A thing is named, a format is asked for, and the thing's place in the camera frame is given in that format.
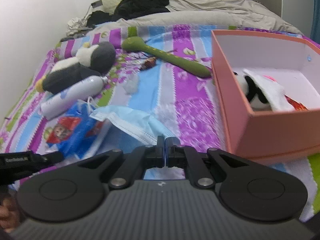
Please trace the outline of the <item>person's left hand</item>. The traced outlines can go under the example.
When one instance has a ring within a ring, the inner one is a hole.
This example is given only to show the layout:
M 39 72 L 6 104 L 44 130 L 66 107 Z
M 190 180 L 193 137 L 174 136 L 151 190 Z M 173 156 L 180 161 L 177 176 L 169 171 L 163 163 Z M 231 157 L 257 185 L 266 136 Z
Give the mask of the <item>person's left hand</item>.
M 21 215 L 16 200 L 8 193 L 1 193 L 0 205 L 1 229 L 10 233 L 21 224 Z

